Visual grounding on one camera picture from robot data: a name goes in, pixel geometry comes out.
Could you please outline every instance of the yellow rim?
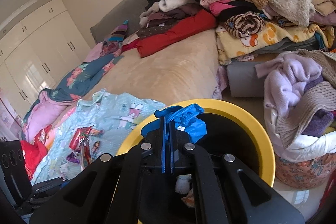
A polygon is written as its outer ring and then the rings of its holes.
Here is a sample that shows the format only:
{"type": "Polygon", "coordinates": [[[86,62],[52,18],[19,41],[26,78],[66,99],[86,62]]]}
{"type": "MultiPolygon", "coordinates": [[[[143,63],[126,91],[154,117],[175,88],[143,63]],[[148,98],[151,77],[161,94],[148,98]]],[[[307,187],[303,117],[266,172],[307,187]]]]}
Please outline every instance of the yellow rim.
{"type": "MultiPolygon", "coordinates": [[[[218,114],[237,123],[252,139],[259,158],[259,176],[271,187],[275,177],[275,157],[272,143],[263,126],[250,113],[229,102],[213,99],[195,99],[176,103],[186,107],[190,104],[198,104],[204,108],[204,112],[218,114]]],[[[130,148],[141,140],[141,129],[148,123],[157,119],[154,115],[143,120],[121,144],[117,155],[127,153],[130,148]]]]}

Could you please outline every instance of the light blue blanket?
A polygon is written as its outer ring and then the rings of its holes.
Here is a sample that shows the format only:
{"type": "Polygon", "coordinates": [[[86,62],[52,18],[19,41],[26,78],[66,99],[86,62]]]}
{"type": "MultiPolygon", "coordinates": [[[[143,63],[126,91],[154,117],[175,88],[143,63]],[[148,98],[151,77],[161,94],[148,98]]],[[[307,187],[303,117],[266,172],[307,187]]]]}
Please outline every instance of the light blue blanket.
{"type": "Polygon", "coordinates": [[[73,152],[70,141],[78,128],[93,126],[102,133],[90,137],[90,148],[100,141],[93,155],[96,159],[102,153],[115,155],[127,135],[155,110],[164,104],[151,99],[138,99],[128,93],[113,95],[105,89],[96,92],[92,101],[79,100],[75,112],[56,130],[55,140],[46,157],[37,166],[32,184],[64,177],[74,178],[81,171],[80,165],[67,160],[73,152]]]}

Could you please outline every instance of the brown ribbed sweater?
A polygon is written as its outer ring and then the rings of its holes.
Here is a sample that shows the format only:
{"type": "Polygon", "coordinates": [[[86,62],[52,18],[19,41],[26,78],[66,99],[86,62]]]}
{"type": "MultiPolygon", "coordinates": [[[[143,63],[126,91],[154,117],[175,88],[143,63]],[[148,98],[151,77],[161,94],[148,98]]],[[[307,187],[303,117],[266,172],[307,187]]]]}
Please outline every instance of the brown ribbed sweater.
{"type": "Polygon", "coordinates": [[[336,89],[336,61],[327,57],[322,51],[299,50],[298,54],[312,58],[322,67],[322,76],[336,89]]]}
{"type": "Polygon", "coordinates": [[[329,82],[321,82],[309,89],[289,112],[288,118],[278,117],[276,133],[280,135],[285,149],[306,129],[319,109],[336,109],[336,90],[329,82]]]}

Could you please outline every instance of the gray headboard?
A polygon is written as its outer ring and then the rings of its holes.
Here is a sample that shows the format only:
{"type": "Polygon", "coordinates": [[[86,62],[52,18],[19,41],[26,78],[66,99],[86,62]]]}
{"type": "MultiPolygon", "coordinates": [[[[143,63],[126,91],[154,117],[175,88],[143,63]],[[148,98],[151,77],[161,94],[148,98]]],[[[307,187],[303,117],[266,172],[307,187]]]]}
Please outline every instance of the gray headboard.
{"type": "Polygon", "coordinates": [[[101,42],[107,34],[111,33],[118,25],[123,24],[125,20],[128,20],[127,33],[136,32],[140,28],[139,16],[145,11],[147,5],[147,0],[123,0],[120,2],[96,25],[90,28],[95,42],[101,42]]]}

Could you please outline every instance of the orange patterned laundry basket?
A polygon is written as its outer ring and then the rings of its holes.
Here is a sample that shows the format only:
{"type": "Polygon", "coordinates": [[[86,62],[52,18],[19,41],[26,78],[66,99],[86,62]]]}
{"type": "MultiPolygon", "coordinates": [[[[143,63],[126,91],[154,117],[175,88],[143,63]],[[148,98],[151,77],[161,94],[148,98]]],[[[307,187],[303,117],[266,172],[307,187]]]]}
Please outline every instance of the orange patterned laundry basket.
{"type": "Polygon", "coordinates": [[[325,154],[313,160],[290,162],[278,155],[275,176],[297,189],[311,189],[325,183],[336,169],[336,153],[325,154]]]}

